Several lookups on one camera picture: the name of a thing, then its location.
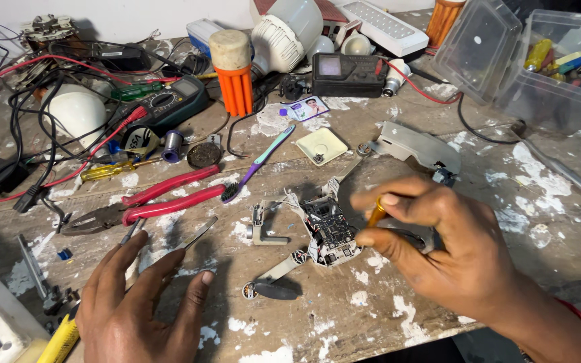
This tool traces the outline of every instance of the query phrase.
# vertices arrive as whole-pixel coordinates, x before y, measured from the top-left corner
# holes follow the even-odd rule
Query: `plastic storage box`
[[[187,35],[190,37],[190,43],[197,47],[201,53],[212,59],[209,43],[210,36],[219,30],[223,30],[223,28],[205,18],[193,21],[185,28],[187,29]]]
[[[529,46],[548,38],[555,58],[581,51],[581,14],[535,10],[526,28],[501,0],[468,1],[434,57],[434,69],[480,105],[529,125],[581,128],[581,88],[524,69]]]

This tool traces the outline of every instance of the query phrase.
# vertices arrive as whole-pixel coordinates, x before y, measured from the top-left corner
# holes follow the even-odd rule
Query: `white wall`
[[[332,1],[346,4],[353,0]],[[370,2],[390,12],[403,12],[432,8],[434,1]],[[0,24],[18,31],[21,23],[37,15],[67,15],[84,34],[125,43],[144,39],[155,29],[161,32],[158,39],[186,36],[185,25],[204,17],[227,29],[249,29],[254,26],[249,8],[249,0],[0,0]],[[13,55],[23,53],[19,46],[7,43]]]

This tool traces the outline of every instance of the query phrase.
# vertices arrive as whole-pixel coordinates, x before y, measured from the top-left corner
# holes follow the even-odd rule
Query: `red wire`
[[[120,124],[120,126],[118,126],[118,128],[117,128],[117,129],[116,129],[114,132],[112,132],[112,133],[111,133],[111,135],[109,135],[109,136],[108,136],[108,137],[107,137],[107,138],[106,138],[106,139],[105,139],[103,142],[101,142],[100,144],[98,144],[98,146],[96,146],[96,147],[93,149],[93,151],[92,151],[92,152],[89,154],[89,156],[88,156],[86,159],[90,160],[91,158],[93,158],[93,155],[94,155],[94,154],[95,154],[95,153],[96,153],[98,150],[100,150],[100,148],[101,148],[101,147],[102,147],[104,144],[106,144],[106,143],[107,143],[107,142],[108,142],[108,141],[111,139],[111,137],[114,137],[114,136],[115,136],[115,135],[116,135],[116,134],[117,134],[117,133],[118,133],[118,132],[119,132],[119,131],[120,131],[120,130],[123,128],[123,127],[127,126],[129,123],[131,123],[131,122],[133,122],[133,121],[135,121],[135,120],[138,120],[138,119],[140,119],[140,118],[142,118],[142,117],[144,117],[144,116],[146,116],[146,115],[147,115],[147,111],[146,111],[146,110],[145,110],[145,108],[144,108],[144,107],[142,107],[142,106],[138,107],[136,110],[133,110],[133,112],[132,112],[132,113],[129,115],[129,117],[128,117],[126,120],[124,120],[124,121],[123,121],[123,122]],[[79,174],[79,173],[82,171],[82,169],[85,169],[85,166],[86,166],[86,164],[87,164],[87,163],[88,163],[88,161],[85,161],[84,163],[82,163],[82,166],[81,166],[79,169],[77,169],[76,171],[74,171],[72,174],[70,174],[69,176],[63,177],[63,178],[61,178],[60,180],[55,180],[55,181],[52,181],[52,182],[50,182],[50,183],[48,183],[48,184],[44,184],[44,186],[43,186],[43,187],[52,187],[52,186],[54,186],[54,185],[57,185],[57,184],[60,184],[60,183],[62,183],[62,182],[65,182],[65,181],[69,180],[70,178],[72,178],[72,177],[74,177],[74,176],[78,175],[78,174]],[[0,202],[5,202],[5,201],[7,201],[7,200],[13,200],[13,199],[15,199],[15,198],[19,198],[19,197],[20,197],[20,196],[22,196],[24,193],[26,193],[26,192],[25,192],[25,191],[23,191],[23,192],[21,192],[21,193],[15,194],[15,195],[13,195],[13,196],[9,196],[9,197],[6,197],[6,198],[2,198],[2,199],[0,199]]]
[[[122,79],[120,79],[120,78],[118,78],[118,77],[115,77],[113,74],[107,73],[107,72],[105,72],[104,70],[97,69],[97,68],[95,68],[95,67],[92,67],[92,66],[90,66],[90,65],[88,65],[88,64],[85,64],[85,63],[83,63],[83,62],[78,62],[78,61],[76,61],[76,60],[74,60],[74,59],[71,59],[71,58],[68,58],[68,57],[63,57],[63,56],[61,56],[61,55],[42,55],[41,57],[37,57],[37,58],[34,58],[34,59],[30,59],[30,60],[28,60],[28,61],[26,61],[26,62],[21,62],[20,64],[18,64],[18,65],[14,65],[14,66],[12,66],[11,68],[8,68],[8,69],[5,69],[5,70],[2,70],[2,71],[0,72],[0,77],[2,77],[4,74],[6,74],[6,73],[8,73],[8,72],[11,72],[12,70],[16,70],[16,69],[18,69],[18,68],[20,68],[20,67],[23,67],[23,66],[25,66],[25,65],[28,65],[28,64],[30,64],[30,63],[34,63],[34,62],[37,62],[37,61],[39,61],[40,59],[46,59],[46,58],[59,58],[59,59],[63,59],[63,60],[69,61],[69,62],[77,63],[77,64],[79,64],[79,65],[83,65],[83,66],[85,66],[85,67],[88,67],[88,68],[90,68],[90,69],[92,69],[92,70],[95,70],[95,71],[97,71],[97,72],[100,72],[100,73],[102,73],[102,74],[105,74],[105,75],[107,75],[107,76],[109,76],[109,77],[111,77],[111,78],[113,78],[113,79],[117,80],[117,81],[118,81],[118,82],[120,82],[120,83],[124,83],[125,85],[131,85],[131,83],[129,83],[129,82],[127,82],[127,81],[123,81]]]
[[[433,98],[431,95],[428,95],[426,93],[424,93],[423,91],[421,91],[418,87],[416,87],[416,85],[403,73],[401,72],[398,68],[396,68],[395,65],[391,64],[390,62],[387,62],[386,60],[383,59],[383,62],[387,63],[391,68],[393,68],[394,70],[396,70],[396,72],[398,72],[399,75],[403,76],[403,78],[405,78],[405,80],[412,86],[414,87],[414,89],[416,91],[418,91],[418,93],[424,95],[427,99],[430,99],[431,101],[434,101],[436,103],[441,103],[443,105],[449,105],[450,103],[455,103],[456,101],[458,101],[459,98],[461,98],[461,92],[459,92],[456,97],[451,100],[451,101],[441,101],[440,99],[436,99]]]

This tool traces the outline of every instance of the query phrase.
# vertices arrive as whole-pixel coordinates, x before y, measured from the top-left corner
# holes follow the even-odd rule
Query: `toothbrush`
[[[246,182],[254,175],[257,170],[259,170],[259,168],[262,167],[264,161],[270,157],[272,152],[275,151],[275,149],[277,149],[277,147],[281,145],[281,143],[286,140],[290,134],[293,133],[293,130],[295,130],[295,125],[289,126],[286,130],[279,134],[279,136],[277,136],[275,141],[272,142],[268,149],[253,162],[253,164],[250,166],[250,169],[248,169],[246,176],[239,182],[239,184],[230,184],[230,186],[225,189],[223,194],[221,194],[221,201],[223,204],[231,202],[239,194],[241,188],[246,185]]]

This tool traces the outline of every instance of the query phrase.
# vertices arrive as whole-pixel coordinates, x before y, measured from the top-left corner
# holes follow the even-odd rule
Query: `right hand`
[[[488,324],[509,310],[522,284],[533,283],[515,270],[488,205],[412,176],[354,194],[351,206],[373,208],[380,195],[387,214],[407,224],[435,227],[445,245],[445,251],[422,254],[387,229],[368,228],[356,236],[359,245],[391,260],[416,293]]]

